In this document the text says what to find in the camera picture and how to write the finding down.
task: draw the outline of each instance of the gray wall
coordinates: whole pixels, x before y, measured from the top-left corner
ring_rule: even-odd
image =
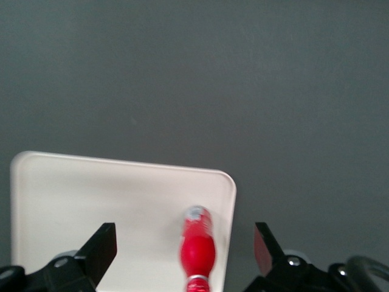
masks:
[[[253,223],[320,268],[389,263],[389,2],[0,1],[0,265],[23,150],[221,169],[225,291]]]

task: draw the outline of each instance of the red object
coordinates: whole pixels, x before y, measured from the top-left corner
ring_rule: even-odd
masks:
[[[188,277],[187,292],[208,292],[208,277],[215,263],[210,212],[201,206],[189,208],[182,231],[181,264]]]

